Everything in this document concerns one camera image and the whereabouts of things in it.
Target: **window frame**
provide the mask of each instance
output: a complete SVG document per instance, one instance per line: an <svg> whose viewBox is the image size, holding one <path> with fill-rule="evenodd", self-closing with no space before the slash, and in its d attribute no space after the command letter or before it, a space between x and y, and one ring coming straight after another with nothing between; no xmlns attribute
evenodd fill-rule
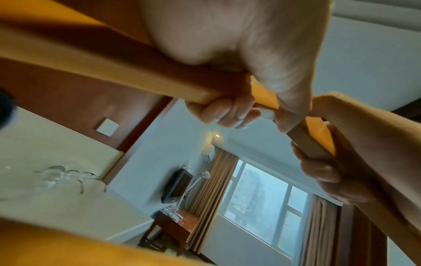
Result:
<svg viewBox="0 0 421 266"><path fill-rule="evenodd" d="M238 171L237 176L236 177L231 176L232 184L231 184L231 187L229 188L229 190L226 192L225 199L224 199L224 201L221 204L221 207L220 207L220 209L218 211L218 215L221 216L222 218L226 219L230 223L234 224L235 226L238 226L239 228L243 229L246 233L252 235L253 237L257 238L258 240L262 241L263 243L269 245L273 249L279 251L280 253L282 253L283 255L285 255L286 257L288 257L289 259L292 260L294 258L299 258L300 257L300 253L301 253L301 247L302 247L303 241L297 241L296 246L294 247L294 251L295 251L294 252L294 255L289 254L285 250L279 248L278 247L278 244L279 244L279 241L281 239L282 229L283 229L283 226L285 224L286 214L288 212L290 212L290 213L292 213L294 215L297 215L298 217L301 218L301 223L300 223L300 227L298 229L297 237L298 238L304 238L305 228L307 227L307 218L308 218L308 215L309 215L309 212L310 212L310 202L311 202L311 200L313 198L313 193L308 192L305 189L302 189L301 187L298 187L296 185L293 185L290 182L288 182L288 181L286 181L286 180L284 180L282 178L279 178L277 176L274 176L273 174L268 173L268 172L262 170L261 168L255 166L252 163L249 163L249 162L247 162L247 161L245 161L243 159L240 159L239 161L242 161L243 163L242 163L242 165L240 167L240 170ZM241 176L243 174L244 168L246 167L247 164L249 164L252 167L257 168L258 170L260 170L260 171L262 171L264 173L267 173L267 174L273 176L273 178L277 178L277 179L279 179L279 180L281 180L281 181L283 181L283 182L285 182L285 183L288 184L288 188L287 188L287 191L286 191L285 196L284 196L284 201L283 201L282 206L281 206L281 211L279 212L279 217L278 217L278 222L276 224L274 237L273 237L271 243L265 242L260 237L254 235L253 233L250 233L246 229L244 229L241 226L235 224L230 219L228 219L228 218L226 218L224 216L224 214L226 213L226 211L228 209L228 206L229 206L229 204L230 204L230 202L232 200L232 197L234 195L235 189L237 188L237 185L238 185L238 183L239 183L239 181L241 179ZM304 205L303 212L300 212L300 211L298 211L298 210L296 210L293 207L291 207L291 206L288 205L288 201L289 201L289 198L291 196L291 191L292 191L292 188L293 187L296 187L297 189L299 189L299 190L304 191L305 193L307 193L307 199L306 199L306 203Z"/></svg>

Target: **white wall switch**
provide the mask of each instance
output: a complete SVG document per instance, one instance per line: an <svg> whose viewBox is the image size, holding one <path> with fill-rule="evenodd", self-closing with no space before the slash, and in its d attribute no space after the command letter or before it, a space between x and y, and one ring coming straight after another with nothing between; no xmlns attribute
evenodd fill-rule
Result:
<svg viewBox="0 0 421 266"><path fill-rule="evenodd" d="M118 124L106 118L104 122L96 129L99 133L111 137L114 132L117 130Z"/></svg>

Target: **curtain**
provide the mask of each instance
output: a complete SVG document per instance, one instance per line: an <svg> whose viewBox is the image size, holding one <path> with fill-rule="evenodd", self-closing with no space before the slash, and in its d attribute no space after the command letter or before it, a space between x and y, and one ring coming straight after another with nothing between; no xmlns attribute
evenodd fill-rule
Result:
<svg viewBox="0 0 421 266"><path fill-rule="evenodd" d="M190 213L199 218L196 229L188 241L189 247L197 254L200 254L207 240L238 160L237 156L220 150L209 171L210 179L202 186L190 209Z"/></svg>
<svg viewBox="0 0 421 266"><path fill-rule="evenodd" d="M338 206L322 199L313 197L301 266L329 266L332 262L335 240L336 214Z"/></svg>

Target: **wooden table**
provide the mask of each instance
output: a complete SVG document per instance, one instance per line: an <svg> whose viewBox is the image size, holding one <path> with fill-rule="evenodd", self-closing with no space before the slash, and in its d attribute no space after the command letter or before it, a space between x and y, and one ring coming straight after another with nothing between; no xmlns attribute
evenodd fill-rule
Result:
<svg viewBox="0 0 421 266"><path fill-rule="evenodd" d="M158 212L152 226L146 231L140 241L145 241L155 226L159 226L164 233L179 243L180 247L177 256L183 254L199 219L183 209L178 210L177 213L183 216L183 219L175 222L164 210Z"/></svg>

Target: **black television screen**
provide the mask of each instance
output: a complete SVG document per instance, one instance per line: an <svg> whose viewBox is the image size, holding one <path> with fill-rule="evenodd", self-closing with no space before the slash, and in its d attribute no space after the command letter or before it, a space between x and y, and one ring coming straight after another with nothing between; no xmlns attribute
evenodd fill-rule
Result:
<svg viewBox="0 0 421 266"><path fill-rule="evenodd" d="M193 176L185 169L178 169L171 176L168 185L165 187L164 194L161 197L162 203L173 203L181 200L184 191L186 191Z"/></svg>

